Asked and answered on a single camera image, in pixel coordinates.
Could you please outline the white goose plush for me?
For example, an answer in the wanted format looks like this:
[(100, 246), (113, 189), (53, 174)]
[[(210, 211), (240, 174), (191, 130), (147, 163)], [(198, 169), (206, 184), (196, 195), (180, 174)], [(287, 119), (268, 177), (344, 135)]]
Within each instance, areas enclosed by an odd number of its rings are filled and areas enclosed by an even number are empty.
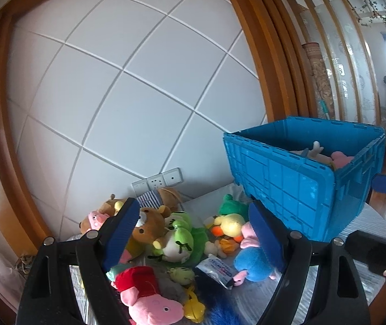
[(291, 153), (299, 155), (303, 158), (317, 161), (327, 166), (332, 166), (332, 158), (327, 155), (323, 155), (323, 150), (324, 148), (320, 145), (319, 141), (314, 141), (311, 149), (305, 148), (304, 150), (291, 150)]

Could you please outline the blue-shirt pink pig plush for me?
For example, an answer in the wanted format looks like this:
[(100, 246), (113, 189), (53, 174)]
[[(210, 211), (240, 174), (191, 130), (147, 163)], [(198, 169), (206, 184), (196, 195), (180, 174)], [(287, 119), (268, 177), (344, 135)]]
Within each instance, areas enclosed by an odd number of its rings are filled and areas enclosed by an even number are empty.
[(240, 252), (233, 261), (237, 274), (233, 277), (234, 286), (240, 286), (245, 280), (261, 282), (267, 278), (275, 280), (276, 269), (270, 264), (268, 256), (261, 248), (258, 236), (250, 222), (242, 227), (243, 240)]

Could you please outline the red-dress pink pig plush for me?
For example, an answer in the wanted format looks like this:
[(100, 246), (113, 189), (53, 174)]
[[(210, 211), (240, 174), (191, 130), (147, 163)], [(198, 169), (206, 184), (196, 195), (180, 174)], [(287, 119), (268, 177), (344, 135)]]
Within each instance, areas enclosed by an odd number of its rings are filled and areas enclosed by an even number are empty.
[(128, 268), (115, 277), (113, 286), (128, 308), (131, 324), (175, 324), (184, 317), (181, 303), (161, 295), (152, 267)]

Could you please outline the white blue wipes packet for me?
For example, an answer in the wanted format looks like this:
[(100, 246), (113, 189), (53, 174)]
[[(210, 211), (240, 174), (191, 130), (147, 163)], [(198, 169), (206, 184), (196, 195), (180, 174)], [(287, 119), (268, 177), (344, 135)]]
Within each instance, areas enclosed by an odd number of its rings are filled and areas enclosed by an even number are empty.
[(237, 274), (237, 271), (212, 254), (209, 254), (206, 259), (198, 263), (196, 269), (215, 280), (227, 290), (232, 289), (235, 284), (233, 277)]

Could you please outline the small green frog keychain plush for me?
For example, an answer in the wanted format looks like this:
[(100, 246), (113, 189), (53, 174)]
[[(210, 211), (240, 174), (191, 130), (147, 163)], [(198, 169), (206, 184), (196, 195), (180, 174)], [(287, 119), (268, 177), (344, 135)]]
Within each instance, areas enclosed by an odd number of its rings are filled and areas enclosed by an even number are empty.
[(190, 268), (176, 267), (170, 268), (168, 271), (169, 277), (173, 282), (182, 286), (192, 284), (195, 278), (195, 273)]

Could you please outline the grey fluffy plush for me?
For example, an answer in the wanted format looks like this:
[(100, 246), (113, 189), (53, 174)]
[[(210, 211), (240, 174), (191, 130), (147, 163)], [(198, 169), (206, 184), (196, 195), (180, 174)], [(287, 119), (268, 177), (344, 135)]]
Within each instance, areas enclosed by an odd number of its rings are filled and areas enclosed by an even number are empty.
[(154, 269), (154, 273), (163, 297), (178, 301), (182, 304), (187, 301), (187, 295), (184, 288), (180, 284), (172, 281), (169, 274), (165, 270)]

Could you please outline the blue plastic storage crate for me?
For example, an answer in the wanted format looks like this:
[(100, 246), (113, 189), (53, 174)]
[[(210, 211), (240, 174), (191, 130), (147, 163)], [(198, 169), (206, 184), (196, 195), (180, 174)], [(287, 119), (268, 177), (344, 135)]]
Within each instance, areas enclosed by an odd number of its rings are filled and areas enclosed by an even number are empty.
[[(330, 241), (360, 214), (381, 173), (386, 133), (355, 122), (288, 117), (224, 137), (235, 183), (292, 230)], [(291, 150), (319, 141), (332, 166)]]

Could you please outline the teal-shirt pink pig plush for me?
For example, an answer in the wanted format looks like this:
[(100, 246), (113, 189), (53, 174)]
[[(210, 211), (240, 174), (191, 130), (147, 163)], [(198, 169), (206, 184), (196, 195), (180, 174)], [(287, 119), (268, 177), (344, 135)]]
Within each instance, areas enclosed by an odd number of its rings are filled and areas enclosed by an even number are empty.
[(110, 281), (115, 281), (116, 276), (133, 266), (132, 261), (138, 258), (144, 251), (145, 245), (143, 243), (139, 243), (133, 237), (129, 238), (119, 263), (106, 273), (107, 278)]

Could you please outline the small pink pig plush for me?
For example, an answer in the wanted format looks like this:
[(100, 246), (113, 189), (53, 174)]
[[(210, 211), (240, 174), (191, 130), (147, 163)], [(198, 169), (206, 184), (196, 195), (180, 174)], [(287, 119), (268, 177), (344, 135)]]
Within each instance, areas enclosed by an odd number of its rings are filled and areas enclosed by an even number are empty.
[(100, 213), (93, 210), (88, 214), (88, 221), (90, 224), (89, 230), (100, 230), (105, 221), (110, 217), (107, 213)]

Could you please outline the brown deer plush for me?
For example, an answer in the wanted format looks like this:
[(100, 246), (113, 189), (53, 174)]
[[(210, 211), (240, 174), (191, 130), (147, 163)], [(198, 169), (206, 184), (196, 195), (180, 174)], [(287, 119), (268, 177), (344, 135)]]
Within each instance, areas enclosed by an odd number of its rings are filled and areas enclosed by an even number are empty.
[[(110, 215), (110, 217), (113, 217), (120, 211), (120, 209), (123, 207), (125, 202), (126, 202), (126, 199), (117, 199), (115, 195), (112, 194), (111, 198), (105, 201), (105, 203), (103, 203), (102, 206), (100, 206), (100, 208), (97, 209), (97, 211), (99, 211), (100, 213), (107, 213), (108, 215)], [(79, 229), (82, 235), (89, 232), (90, 224), (88, 221), (88, 214), (79, 223)]]

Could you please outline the orange yellow fabric piece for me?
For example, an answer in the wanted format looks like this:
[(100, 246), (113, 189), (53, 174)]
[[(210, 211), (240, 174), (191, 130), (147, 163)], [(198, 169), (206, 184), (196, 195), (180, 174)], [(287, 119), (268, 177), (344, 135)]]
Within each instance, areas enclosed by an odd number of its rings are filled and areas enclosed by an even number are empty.
[(232, 238), (216, 239), (214, 245), (217, 248), (217, 255), (220, 258), (227, 258), (228, 256), (234, 255), (239, 249), (239, 243)]

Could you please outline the brown bear plush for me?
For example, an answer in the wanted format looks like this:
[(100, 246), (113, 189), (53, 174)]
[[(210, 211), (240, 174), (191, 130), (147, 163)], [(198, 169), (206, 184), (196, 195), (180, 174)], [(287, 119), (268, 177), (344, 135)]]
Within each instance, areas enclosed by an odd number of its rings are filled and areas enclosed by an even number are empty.
[(169, 217), (171, 210), (166, 206), (158, 209), (144, 207), (139, 211), (139, 219), (133, 229), (133, 238), (139, 243), (152, 244), (156, 249), (166, 246), (164, 236), (167, 233), (165, 218)]

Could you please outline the wooden lattice room divider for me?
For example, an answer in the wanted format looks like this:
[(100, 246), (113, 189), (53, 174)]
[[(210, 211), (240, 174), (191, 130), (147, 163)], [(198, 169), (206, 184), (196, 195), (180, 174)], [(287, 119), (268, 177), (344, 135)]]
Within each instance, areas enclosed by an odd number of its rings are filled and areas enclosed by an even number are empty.
[(386, 127), (386, 0), (287, 0), (332, 92), (320, 115)]

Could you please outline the yellow duck green-hat plush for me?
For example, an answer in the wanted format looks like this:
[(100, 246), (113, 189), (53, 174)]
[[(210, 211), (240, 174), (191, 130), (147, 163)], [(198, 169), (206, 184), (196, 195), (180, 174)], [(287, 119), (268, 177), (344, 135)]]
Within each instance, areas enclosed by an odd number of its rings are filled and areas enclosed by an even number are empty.
[(243, 240), (242, 227), (249, 220), (249, 206), (225, 194), (216, 216), (206, 219), (204, 225), (215, 237), (232, 238), (237, 243)]

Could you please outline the striped-shirt brown plush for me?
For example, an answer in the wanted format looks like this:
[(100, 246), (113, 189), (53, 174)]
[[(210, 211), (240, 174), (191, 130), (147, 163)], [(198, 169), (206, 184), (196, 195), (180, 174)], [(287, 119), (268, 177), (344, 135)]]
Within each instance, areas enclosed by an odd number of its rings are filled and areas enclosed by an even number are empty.
[(171, 212), (178, 211), (181, 197), (175, 188), (157, 188), (139, 195), (137, 198), (139, 205), (158, 209), (160, 206), (166, 206)]

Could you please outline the yellow duck keychain toy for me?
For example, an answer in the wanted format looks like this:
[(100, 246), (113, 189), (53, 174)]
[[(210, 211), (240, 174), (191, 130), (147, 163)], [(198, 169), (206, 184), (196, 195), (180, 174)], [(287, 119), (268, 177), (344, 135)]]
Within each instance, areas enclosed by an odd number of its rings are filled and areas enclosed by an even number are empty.
[(200, 324), (204, 320), (205, 306), (201, 303), (194, 293), (194, 286), (190, 285), (185, 289), (187, 301), (184, 303), (184, 316), (194, 324)]

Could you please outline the white wall socket strip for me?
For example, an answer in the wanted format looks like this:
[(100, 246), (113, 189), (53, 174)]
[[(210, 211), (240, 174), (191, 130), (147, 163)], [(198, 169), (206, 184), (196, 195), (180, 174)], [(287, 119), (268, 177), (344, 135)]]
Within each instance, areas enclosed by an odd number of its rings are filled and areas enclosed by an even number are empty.
[(177, 167), (149, 178), (137, 180), (133, 182), (131, 186), (136, 195), (141, 195), (148, 191), (173, 187), (182, 182), (183, 175), (180, 168)]

